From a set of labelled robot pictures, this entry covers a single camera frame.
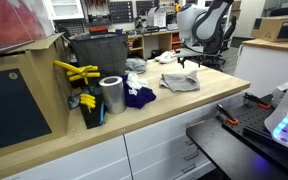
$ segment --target drawer handle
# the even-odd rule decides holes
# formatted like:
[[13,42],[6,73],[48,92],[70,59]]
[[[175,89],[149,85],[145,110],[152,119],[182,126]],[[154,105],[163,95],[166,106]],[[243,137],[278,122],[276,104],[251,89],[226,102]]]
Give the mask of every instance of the drawer handle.
[[196,158],[199,155],[198,151],[193,152],[192,154],[183,157],[186,161]]
[[189,167],[184,168],[184,169],[181,169],[181,170],[182,170],[182,172],[185,174],[185,173],[189,172],[190,170],[192,170],[192,169],[194,169],[194,168],[196,168],[195,163],[193,163],[193,164],[190,165]]
[[191,145],[194,144],[194,143],[193,143],[193,141],[188,140],[188,141],[185,141],[185,144],[186,144],[187,146],[191,146]]

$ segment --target office chair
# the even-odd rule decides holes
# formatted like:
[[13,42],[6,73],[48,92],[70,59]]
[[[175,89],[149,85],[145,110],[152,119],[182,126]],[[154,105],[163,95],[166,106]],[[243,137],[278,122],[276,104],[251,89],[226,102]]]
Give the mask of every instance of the office chair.
[[274,9],[271,11],[269,16],[273,17],[273,16],[285,16],[285,15],[288,15],[288,7]]
[[204,66],[222,71],[220,69],[220,64],[218,64],[218,62],[222,61],[222,64],[225,64],[226,60],[221,58],[222,57],[221,53],[224,51],[227,51],[229,49],[228,42],[232,40],[230,38],[231,38],[235,28],[236,28],[236,16],[232,16],[231,25],[227,29],[227,31],[224,33],[222,46],[220,46],[218,51],[216,51],[215,53],[206,54],[206,55],[202,56],[204,62],[206,61],[205,63],[202,63]]

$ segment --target roll of tape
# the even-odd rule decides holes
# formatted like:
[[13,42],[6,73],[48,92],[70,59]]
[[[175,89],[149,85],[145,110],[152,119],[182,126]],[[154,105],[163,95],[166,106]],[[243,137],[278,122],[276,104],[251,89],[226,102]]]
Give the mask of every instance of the roll of tape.
[[126,104],[122,78],[119,76],[104,78],[100,81],[100,86],[107,112],[110,114],[123,112]]

